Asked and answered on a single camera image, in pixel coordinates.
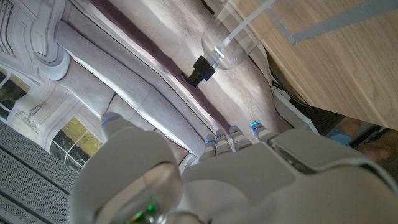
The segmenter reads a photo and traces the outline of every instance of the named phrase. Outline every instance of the wooden table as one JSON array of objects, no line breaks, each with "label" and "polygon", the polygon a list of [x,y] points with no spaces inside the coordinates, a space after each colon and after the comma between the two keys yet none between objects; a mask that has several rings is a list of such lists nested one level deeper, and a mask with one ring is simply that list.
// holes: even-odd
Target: wooden table
[{"label": "wooden table", "polygon": [[[242,0],[239,13],[259,2]],[[398,129],[397,8],[396,0],[296,0],[280,29],[263,29],[275,19],[268,13],[251,28],[266,32],[262,43],[307,103]]]}]

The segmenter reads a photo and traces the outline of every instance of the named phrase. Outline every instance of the window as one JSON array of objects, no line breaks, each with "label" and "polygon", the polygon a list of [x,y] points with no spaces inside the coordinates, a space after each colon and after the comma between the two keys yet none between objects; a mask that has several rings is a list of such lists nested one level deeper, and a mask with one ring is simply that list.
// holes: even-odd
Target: window
[{"label": "window", "polygon": [[15,102],[29,92],[30,86],[0,67],[0,118],[7,121]]},{"label": "window", "polygon": [[52,139],[50,153],[77,171],[102,146],[75,117],[73,117]]}]

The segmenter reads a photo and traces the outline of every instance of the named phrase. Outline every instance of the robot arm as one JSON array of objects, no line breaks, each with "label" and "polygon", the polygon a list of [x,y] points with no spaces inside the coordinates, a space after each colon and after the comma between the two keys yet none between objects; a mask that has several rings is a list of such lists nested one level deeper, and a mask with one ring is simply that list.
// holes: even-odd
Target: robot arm
[{"label": "robot arm", "polygon": [[397,223],[398,188],[360,152],[302,130],[251,125],[206,138],[183,174],[163,138],[106,114],[107,142],[73,188],[69,223]]}]

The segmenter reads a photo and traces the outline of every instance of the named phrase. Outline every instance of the clear plastic bottle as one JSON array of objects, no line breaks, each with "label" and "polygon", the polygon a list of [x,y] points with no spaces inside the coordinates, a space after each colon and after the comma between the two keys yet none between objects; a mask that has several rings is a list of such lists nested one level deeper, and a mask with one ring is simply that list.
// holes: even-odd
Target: clear plastic bottle
[{"label": "clear plastic bottle", "polygon": [[[238,66],[282,19],[293,0],[228,0],[215,12],[202,36],[204,55],[185,81],[196,87],[215,73]],[[262,27],[254,33],[250,27]]]}]

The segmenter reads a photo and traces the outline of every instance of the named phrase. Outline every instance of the green led light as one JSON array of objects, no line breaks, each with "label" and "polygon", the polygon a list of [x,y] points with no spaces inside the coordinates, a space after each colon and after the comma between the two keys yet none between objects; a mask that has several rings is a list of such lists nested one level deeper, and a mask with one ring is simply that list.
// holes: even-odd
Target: green led light
[{"label": "green led light", "polygon": [[156,212],[155,205],[149,205],[149,207],[147,209],[147,213],[148,214],[153,214],[155,212]]},{"label": "green led light", "polygon": [[135,219],[135,220],[138,219],[139,217],[141,217],[142,214],[143,214],[142,211],[139,212],[139,213],[137,213],[137,214],[134,216],[134,219]]}]

